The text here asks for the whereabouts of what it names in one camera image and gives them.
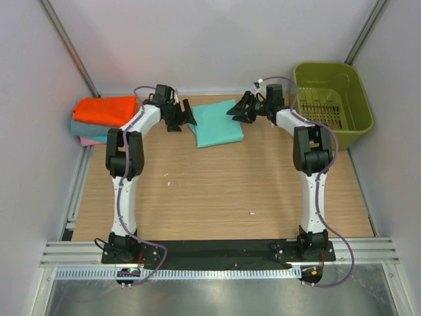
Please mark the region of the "teal t shirt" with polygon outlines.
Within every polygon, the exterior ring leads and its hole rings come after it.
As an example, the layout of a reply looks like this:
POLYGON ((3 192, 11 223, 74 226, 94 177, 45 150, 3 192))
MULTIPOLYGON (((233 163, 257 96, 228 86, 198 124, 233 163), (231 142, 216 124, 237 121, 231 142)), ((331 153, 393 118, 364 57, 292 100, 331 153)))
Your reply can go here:
POLYGON ((192 107, 197 124, 188 124, 195 134, 197 148, 222 145, 243 140, 243 131, 238 121, 232 120, 227 111, 236 105, 234 99, 208 105, 192 107))

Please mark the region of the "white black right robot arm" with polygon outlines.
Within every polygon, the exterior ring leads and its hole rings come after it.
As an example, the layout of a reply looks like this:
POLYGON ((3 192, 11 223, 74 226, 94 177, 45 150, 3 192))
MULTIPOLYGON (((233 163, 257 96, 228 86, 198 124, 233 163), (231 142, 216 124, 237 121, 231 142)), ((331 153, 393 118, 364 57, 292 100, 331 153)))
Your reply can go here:
POLYGON ((269 84, 266 95, 246 91, 226 113, 232 120, 251 124, 258 116, 293 136, 293 165, 303 188, 303 215, 296 248, 306 261, 318 261, 328 248, 328 229, 324 220, 324 185, 328 165, 334 158, 330 133, 310 123, 285 104, 281 84, 269 84))

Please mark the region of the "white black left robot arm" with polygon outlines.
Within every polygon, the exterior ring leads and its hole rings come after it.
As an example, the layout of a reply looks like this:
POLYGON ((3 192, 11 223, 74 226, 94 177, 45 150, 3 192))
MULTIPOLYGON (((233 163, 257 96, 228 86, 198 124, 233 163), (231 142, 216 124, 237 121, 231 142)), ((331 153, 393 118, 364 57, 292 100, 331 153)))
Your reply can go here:
POLYGON ((145 165, 143 137, 160 121, 166 130, 180 132, 185 124, 197 125, 187 99, 179 100, 175 88, 158 84, 146 100, 134 95, 139 111, 125 125, 111 128, 106 142, 106 169, 114 190, 114 219, 109 239, 103 247, 101 262, 133 263, 140 258, 135 215, 137 182, 145 165))

